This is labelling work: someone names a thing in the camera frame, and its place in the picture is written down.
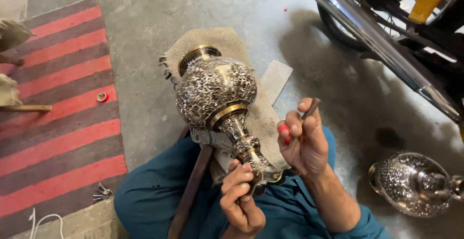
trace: white string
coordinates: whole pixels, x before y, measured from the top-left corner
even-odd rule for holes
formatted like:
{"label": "white string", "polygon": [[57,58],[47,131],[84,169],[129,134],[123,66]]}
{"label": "white string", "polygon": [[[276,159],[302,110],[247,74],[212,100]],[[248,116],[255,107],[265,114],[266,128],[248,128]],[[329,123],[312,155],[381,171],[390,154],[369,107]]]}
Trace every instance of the white string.
{"label": "white string", "polygon": [[59,233],[61,235],[61,239],[65,239],[65,237],[63,236],[63,219],[61,218],[61,216],[55,214],[55,213],[52,213],[52,214],[49,214],[49,215],[46,215],[44,217],[42,217],[42,219],[40,219],[37,223],[37,225],[35,225],[35,207],[34,209],[32,210],[32,214],[31,216],[29,217],[29,220],[33,219],[32,221],[32,229],[31,229],[31,236],[29,239],[35,239],[35,236],[37,235],[37,229],[38,229],[38,226],[39,224],[45,219],[45,218],[49,218],[49,217],[52,217],[52,216],[56,216],[57,218],[60,219],[60,227],[59,227]]}

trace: striped mat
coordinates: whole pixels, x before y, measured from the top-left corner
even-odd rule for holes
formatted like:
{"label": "striped mat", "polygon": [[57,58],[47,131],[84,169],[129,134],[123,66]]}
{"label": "striped mat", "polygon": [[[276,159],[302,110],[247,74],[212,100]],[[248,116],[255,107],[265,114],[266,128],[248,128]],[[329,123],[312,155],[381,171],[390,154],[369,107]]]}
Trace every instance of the striped mat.
{"label": "striped mat", "polygon": [[[97,0],[82,0],[24,22],[36,36],[0,64],[26,105],[46,114],[0,113],[0,238],[50,213],[65,216],[93,203],[99,182],[115,190],[127,168],[106,29]],[[100,92],[109,100],[99,103]]]}

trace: silver vase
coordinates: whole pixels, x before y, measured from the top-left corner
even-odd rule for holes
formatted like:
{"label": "silver vase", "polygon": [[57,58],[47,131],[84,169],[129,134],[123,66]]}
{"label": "silver vase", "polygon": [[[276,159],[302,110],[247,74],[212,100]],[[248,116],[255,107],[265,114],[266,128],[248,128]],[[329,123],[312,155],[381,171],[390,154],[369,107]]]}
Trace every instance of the silver vase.
{"label": "silver vase", "polygon": [[396,153],[372,165],[372,188],[399,211],[415,217],[444,212],[451,199],[464,199],[464,178],[450,177],[433,159],[415,152]]}
{"label": "silver vase", "polygon": [[180,60],[179,75],[178,112],[191,128],[223,132],[229,137],[235,158],[252,166],[249,194],[261,194],[267,183],[278,182],[283,171],[264,158],[258,138],[250,135],[245,124],[248,106],[257,94],[252,70],[222,57],[212,46],[198,46]]}

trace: motorcycle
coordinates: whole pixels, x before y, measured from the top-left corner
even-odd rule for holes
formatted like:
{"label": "motorcycle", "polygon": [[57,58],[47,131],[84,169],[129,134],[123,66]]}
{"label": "motorcycle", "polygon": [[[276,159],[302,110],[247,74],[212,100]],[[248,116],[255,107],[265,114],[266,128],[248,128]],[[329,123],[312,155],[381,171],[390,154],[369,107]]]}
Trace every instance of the motorcycle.
{"label": "motorcycle", "polygon": [[316,0],[336,39],[382,61],[461,129],[464,0]]}

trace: gray floor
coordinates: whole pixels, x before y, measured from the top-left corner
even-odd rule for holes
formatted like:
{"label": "gray floor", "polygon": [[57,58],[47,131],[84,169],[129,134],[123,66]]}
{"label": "gray floor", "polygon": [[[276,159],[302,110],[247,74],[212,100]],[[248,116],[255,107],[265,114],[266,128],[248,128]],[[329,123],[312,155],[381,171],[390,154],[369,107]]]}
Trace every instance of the gray floor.
{"label": "gray floor", "polygon": [[[28,0],[29,17],[78,0]],[[313,0],[99,0],[107,26],[129,170],[171,146],[183,122],[157,58],[190,29],[232,26],[258,75],[273,59],[293,68],[275,103],[284,117],[302,97],[322,99],[323,123],[337,139],[348,192],[371,207],[394,238],[461,238],[464,205],[438,218],[405,216],[376,195],[368,167],[395,149],[433,157],[464,174],[456,126],[388,69],[335,42]]]}

